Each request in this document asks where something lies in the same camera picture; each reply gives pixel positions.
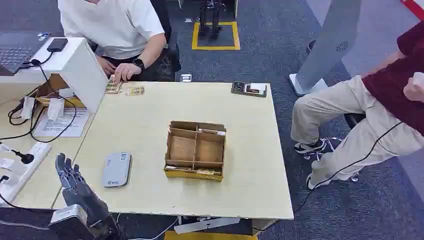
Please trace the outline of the seated person's left hand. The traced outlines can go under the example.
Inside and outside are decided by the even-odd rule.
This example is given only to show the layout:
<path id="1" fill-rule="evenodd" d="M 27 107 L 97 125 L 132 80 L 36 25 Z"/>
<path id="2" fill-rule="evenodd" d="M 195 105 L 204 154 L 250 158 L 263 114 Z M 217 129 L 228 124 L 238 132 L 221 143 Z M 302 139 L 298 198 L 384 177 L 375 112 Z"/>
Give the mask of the seated person's left hand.
<path id="1" fill-rule="evenodd" d="M 133 63 L 121 63 L 114 70 L 114 82 L 127 82 L 131 79 L 132 76 L 138 75 L 142 72 L 142 69 L 139 66 L 136 66 Z"/>

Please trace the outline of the seated person's right hand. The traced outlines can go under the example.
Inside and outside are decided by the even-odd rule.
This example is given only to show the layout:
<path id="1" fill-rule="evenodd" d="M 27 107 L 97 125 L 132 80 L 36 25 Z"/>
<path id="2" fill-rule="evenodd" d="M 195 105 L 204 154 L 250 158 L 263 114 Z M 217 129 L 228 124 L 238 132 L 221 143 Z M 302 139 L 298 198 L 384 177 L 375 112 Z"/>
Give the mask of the seated person's right hand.
<path id="1" fill-rule="evenodd" d="M 96 55 L 96 60 L 108 77 L 115 73 L 116 67 L 106 58 Z"/>

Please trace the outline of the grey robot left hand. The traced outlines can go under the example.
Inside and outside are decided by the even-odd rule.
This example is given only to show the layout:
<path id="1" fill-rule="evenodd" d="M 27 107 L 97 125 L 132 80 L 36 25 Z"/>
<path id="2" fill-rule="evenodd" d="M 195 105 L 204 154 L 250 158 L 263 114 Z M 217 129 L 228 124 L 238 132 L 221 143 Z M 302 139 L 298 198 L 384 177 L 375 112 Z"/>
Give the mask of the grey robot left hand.
<path id="1" fill-rule="evenodd" d="M 109 215 L 107 204 L 87 184 L 78 164 L 62 152 L 58 153 L 55 168 L 62 185 L 62 196 L 68 206 L 79 205 L 87 213 L 87 223 L 93 225 Z"/>

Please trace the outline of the maroon person's hand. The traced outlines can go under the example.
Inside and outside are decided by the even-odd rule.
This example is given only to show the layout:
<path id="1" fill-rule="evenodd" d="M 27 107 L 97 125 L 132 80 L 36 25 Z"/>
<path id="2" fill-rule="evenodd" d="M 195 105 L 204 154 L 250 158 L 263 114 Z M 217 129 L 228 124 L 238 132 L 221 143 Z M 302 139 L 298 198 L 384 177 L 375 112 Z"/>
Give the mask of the maroon person's hand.
<path id="1" fill-rule="evenodd" d="M 410 101 L 424 102 L 424 80 L 410 77 L 406 86 L 403 88 L 403 94 Z"/>

